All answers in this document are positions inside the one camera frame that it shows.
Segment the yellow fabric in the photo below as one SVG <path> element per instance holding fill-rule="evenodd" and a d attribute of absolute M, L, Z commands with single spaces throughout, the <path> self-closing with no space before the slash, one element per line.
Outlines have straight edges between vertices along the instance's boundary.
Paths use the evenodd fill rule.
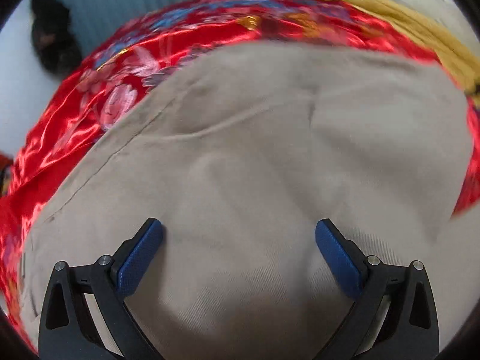
<path fill-rule="evenodd" d="M 480 60 L 436 21 L 391 0 L 342 0 L 370 15 L 388 21 L 415 43 L 434 50 L 442 65 L 467 91 L 480 79 Z M 480 107 L 480 96 L 474 98 Z"/>

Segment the pink embroidered flower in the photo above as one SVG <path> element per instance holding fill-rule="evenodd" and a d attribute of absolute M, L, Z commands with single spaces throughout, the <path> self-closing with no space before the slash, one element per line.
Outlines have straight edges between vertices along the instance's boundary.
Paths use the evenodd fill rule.
<path fill-rule="evenodd" d="M 96 95 L 98 92 L 100 92 L 102 88 L 102 83 L 106 81 L 114 68 L 115 64 L 112 62 L 105 64 L 99 70 L 85 70 L 78 81 L 76 89 L 79 92 L 91 93 L 92 95 Z"/>
<path fill-rule="evenodd" d="M 201 23 L 205 24 L 225 24 L 235 18 L 234 15 L 213 15 L 200 19 Z"/>
<path fill-rule="evenodd" d="M 150 52 L 143 47 L 135 47 L 135 54 L 123 61 L 123 72 L 137 77 L 148 77 L 158 71 L 160 65 Z"/>
<path fill-rule="evenodd" d="M 116 86 L 106 100 L 99 116 L 99 123 L 104 131 L 109 130 L 135 103 L 137 90 L 130 84 Z"/>

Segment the khaki fabric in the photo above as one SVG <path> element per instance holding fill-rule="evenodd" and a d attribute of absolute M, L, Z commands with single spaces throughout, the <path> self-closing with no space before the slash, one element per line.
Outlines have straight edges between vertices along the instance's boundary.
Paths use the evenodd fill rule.
<path fill-rule="evenodd" d="M 46 205 L 25 245 L 23 323 L 36 342 L 57 261 L 93 263 L 155 217 L 165 243 L 127 305 L 165 358 L 311 359 L 351 305 L 314 240 L 331 218 L 366 254 L 425 262 L 445 342 L 474 287 L 453 289 L 438 256 L 462 237 L 449 219 L 470 159 L 465 114 L 440 67 L 394 55 L 251 43 L 201 56 Z"/>

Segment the red silk fabric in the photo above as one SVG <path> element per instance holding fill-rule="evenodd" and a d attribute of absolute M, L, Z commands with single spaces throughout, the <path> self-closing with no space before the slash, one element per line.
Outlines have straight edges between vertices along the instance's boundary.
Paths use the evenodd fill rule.
<path fill-rule="evenodd" d="M 25 339 L 18 262 L 28 231 L 61 182 L 105 131 L 169 75 L 217 47 L 261 39 L 439 63 L 435 52 L 341 1 L 193 0 L 128 22 L 59 86 L 27 135 L 12 166 L 9 194 L 0 199 L 0 288 L 10 321 Z M 478 131 L 473 111 L 469 125 Z M 474 174 L 480 172 L 476 164 L 471 167 Z M 477 198 L 471 199 L 469 188 L 464 185 L 462 191 L 469 196 L 465 207 Z"/>
<path fill-rule="evenodd" d="M 453 211 L 454 214 L 470 208 L 480 198 L 480 110 L 475 107 L 471 98 L 468 98 L 468 101 L 466 124 L 473 139 L 473 154 Z"/>

